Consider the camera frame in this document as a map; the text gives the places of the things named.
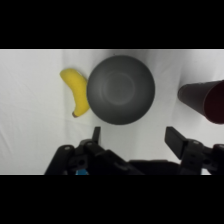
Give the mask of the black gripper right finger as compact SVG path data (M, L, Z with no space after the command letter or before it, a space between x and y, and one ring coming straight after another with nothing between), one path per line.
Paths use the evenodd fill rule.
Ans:
M180 161L190 164L203 163L202 152L204 146L199 141L184 137L171 126L168 126L165 130L164 141Z

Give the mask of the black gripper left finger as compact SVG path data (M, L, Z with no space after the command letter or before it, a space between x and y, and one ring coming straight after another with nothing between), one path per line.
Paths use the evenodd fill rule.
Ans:
M83 151L89 156L95 157L105 151L104 148L100 145L101 137L101 128L99 126L94 128L92 138L82 140L80 145L83 148Z

